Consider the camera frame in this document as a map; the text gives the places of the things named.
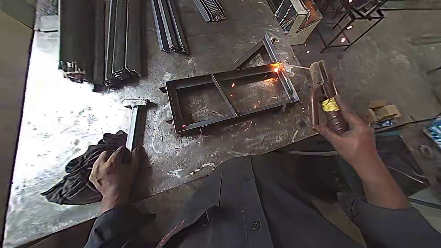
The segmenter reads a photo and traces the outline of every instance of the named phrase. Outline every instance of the metal scrap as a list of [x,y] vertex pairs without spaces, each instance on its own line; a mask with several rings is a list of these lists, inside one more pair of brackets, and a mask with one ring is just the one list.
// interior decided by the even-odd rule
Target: metal scrap
[[193,0],[206,22],[217,22],[225,19],[224,9],[217,0]]

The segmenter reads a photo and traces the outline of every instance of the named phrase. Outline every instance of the metal leg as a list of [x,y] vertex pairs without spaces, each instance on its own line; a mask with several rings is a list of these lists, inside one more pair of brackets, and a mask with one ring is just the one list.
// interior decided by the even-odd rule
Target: metal leg
[[332,27],[332,30],[334,30],[339,25],[339,23],[341,21],[343,21],[343,19],[348,15],[349,15],[349,13],[348,13],[348,11],[346,11],[346,13],[340,18],[340,20],[338,20],[338,22]]
[[354,20],[351,20],[350,22],[348,22],[348,24],[346,24],[346,26],[344,26],[344,28],[342,29],[342,30],[340,30],[340,32],[338,32],[338,34],[328,43],[328,46],[329,45],[331,45],[345,30],[346,30],[346,28],[347,27],[349,27],[352,23],[354,22]]
[[358,36],[358,38],[356,38],[354,40],[354,42],[352,42],[347,48],[345,48],[343,51],[346,51],[346,49],[350,48],[354,43],[357,42],[357,40],[359,40],[364,34],[366,34],[367,32],[369,32],[369,30],[371,30],[373,27],[375,27],[375,25],[377,25],[383,18],[379,19],[378,21],[376,21],[372,26],[370,26],[366,31],[364,31],[360,36]]
[[331,19],[334,19],[335,16],[337,16],[338,12],[343,8],[343,5],[340,4],[340,6],[337,8],[337,10],[335,11],[335,13],[332,15]]

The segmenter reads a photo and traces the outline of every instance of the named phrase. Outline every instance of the rectangular steel frame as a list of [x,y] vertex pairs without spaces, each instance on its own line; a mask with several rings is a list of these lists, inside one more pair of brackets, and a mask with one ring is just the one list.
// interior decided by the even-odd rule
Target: rectangular steel frame
[[[289,99],[283,100],[280,102],[276,102],[270,105],[266,105],[263,107],[248,109],[244,111],[237,111],[234,105],[231,103],[229,98],[225,95],[225,90],[221,84],[221,81],[224,80],[230,80],[230,79],[240,79],[248,76],[253,75],[259,75],[259,74],[265,74],[269,72],[276,72],[280,82],[282,83],[284,90],[286,94],[288,95]],[[196,123],[187,124],[184,123],[181,113],[181,108],[179,105],[179,99],[177,91],[178,89],[208,84],[208,83],[214,83],[219,90],[219,93],[221,94],[222,98],[225,100],[225,103],[227,104],[228,108],[230,109],[231,113],[227,114],[225,116],[221,116],[218,118],[210,119],[210,120],[203,120]],[[275,108],[278,106],[283,106],[290,102],[299,101],[299,97],[294,90],[294,87],[291,83],[291,80],[289,79],[289,76],[287,75],[285,69],[280,64],[267,64],[267,65],[261,65],[251,68],[245,68],[245,69],[238,69],[234,71],[226,71],[226,72],[220,72],[220,73],[214,73],[214,74],[208,74],[208,75],[202,75],[202,76],[196,76],[186,79],[178,79],[173,81],[168,81],[165,83],[165,87],[167,89],[168,94],[168,100],[170,101],[170,108],[172,110],[172,118],[173,118],[173,126],[175,127],[176,133],[181,133],[183,131],[188,131],[190,129],[194,128],[201,128],[209,124],[214,124],[220,121],[233,119],[235,117],[244,116],[247,114],[259,112],[266,109]]]

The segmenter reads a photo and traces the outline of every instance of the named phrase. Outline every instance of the metal frame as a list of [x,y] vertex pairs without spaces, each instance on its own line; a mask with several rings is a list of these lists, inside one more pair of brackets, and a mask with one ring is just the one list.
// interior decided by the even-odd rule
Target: metal frame
[[[222,84],[219,83],[220,81],[223,80],[240,79],[248,76],[260,75],[269,72],[277,73],[279,80],[282,83],[284,90],[289,97],[288,100],[276,102],[258,108],[248,109],[244,111],[237,111],[234,105],[229,100],[229,98],[225,95],[225,90],[223,89]],[[222,98],[225,100],[225,103],[227,104],[231,113],[225,116],[221,116],[210,120],[204,120],[196,123],[191,123],[191,124],[184,123],[182,118],[181,108],[179,105],[178,94],[176,90],[208,84],[208,83],[214,83],[216,85],[217,89],[219,90],[219,93],[221,94]],[[178,79],[178,80],[168,81],[165,83],[165,85],[167,89],[168,99],[170,101],[170,108],[172,109],[173,126],[175,127],[176,133],[181,133],[183,131],[188,131],[194,128],[201,128],[209,124],[214,124],[220,121],[233,119],[239,116],[244,116],[262,110],[271,109],[278,106],[284,106],[287,103],[300,100],[296,91],[294,90],[294,86],[292,85],[284,67],[278,63],[261,65],[251,68],[234,70],[234,71],[208,74],[203,76],[196,76],[187,79]]]
[[[383,14],[383,12],[381,11],[381,9],[377,9],[376,11],[375,11],[377,14],[378,14],[378,16],[366,16],[366,15],[362,15],[361,13],[359,13],[358,11],[356,11],[356,13],[357,13],[357,15],[359,15],[360,17],[355,17],[355,15],[352,13],[352,11],[351,10],[349,10],[349,11],[347,11],[341,18],[340,18],[340,20],[334,25],[334,27],[333,27],[333,30],[336,28],[336,27],[339,27],[340,28],[340,32],[337,34],[337,35],[335,35],[334,36],[334,38],[332,38],[332,40],[330,41],[330,42],[328,42],[328,43],[326,43],[326,41],[324,40],[324,38],[323,38],[323,36],[321,35],[321,33],[320,33],[320,30],[319,29],[317,29],[317,31],[318,31],[318,34],[319,34],[319,36],[320,36],[320,39],[321,39],[321,41],[323,42],[323,44],[325,45],[325,47],[320,51],[320,53],[323,53],[326,49],[328,49],[328,48],[331,48],[331,47],[346,47],[345,49],[344,49],[344,51],[346,50],[346,49],[348,49],[350,46],[352,46],[353,44],[355,44],[363,35],[365,35],[367,32],[369,32],[369,30],[371,30],[373,27],[375,27],[382,19],[384,19],[384,14]],[[345,18],[345,17],[350,17],[351,18],[351,20],[342,28],[341,26],[340,26],[340,22],[341,21],[343,21],[343,19]],[[368,29],[366,29],[360,36],[358,36],[353,42],[350,42],[349,41],[349,39],[348,39],[348,37],[345,35],[345,30],[346,30],[346,28],[347,27],[349,27],[354,21],[356,21],[356,20],[369,20],[369,21],[371,21],[371,20],[377,20],[373,25],[371,25]],[[343,34],[343,36],[346,38],[346,40],[347,40],[347,42],[348,42],[348,44],[347,45],[331,45],[341,34]]]

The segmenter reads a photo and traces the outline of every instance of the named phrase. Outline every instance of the metal stand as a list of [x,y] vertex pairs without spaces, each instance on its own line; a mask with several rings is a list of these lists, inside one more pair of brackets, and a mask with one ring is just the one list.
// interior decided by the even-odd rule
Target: metal stand
[[[324,40],[322,34],[320,33],[320,30],[317,29],[318,34],[320,35],[321,41],[325,45],[325,47],[320,51],[320,53],[323,53],[326,49],[331,48],[331,47],[346,47],[344,50],[348,49],[350,46],[352,46],[354,43],[356,43],[363,35],[365,35],[367,32],[369,32],[369,30],[371,30],[373,27],[375,27],[385,17],[383,12],[380,9],[376,10],[376,12],[375,12],[375,13],[377,13],[377,16],[369,16],[368,17],[368,16],[360,15],[361,13],[359,14],[356,11],[355,11],[355,13],[358,15],[357,17],[355,16],[353,11],[347,11],[340,18],[340,20],[333,26],[333,30],[338,27],[340,29],[340,31],[328,43],[326,43],[326,41]],[[344,27],[341,27],[340,22],[342,22],[347,17],[349,17],[351,20]],[[366,29],[366,31],[364,31],[360,36],[358,36],[353,42],[350,42],[349,38],[347,37],[347,35],[344,32],[356,20],[368,20],[368,21],[377,20],[377,21],[373,25],[371,25],[368,29]],[[340,35],[343,35],[345,37],[345,39],[347,40],[348,44],[347,45],[332,45],[332,43]]]

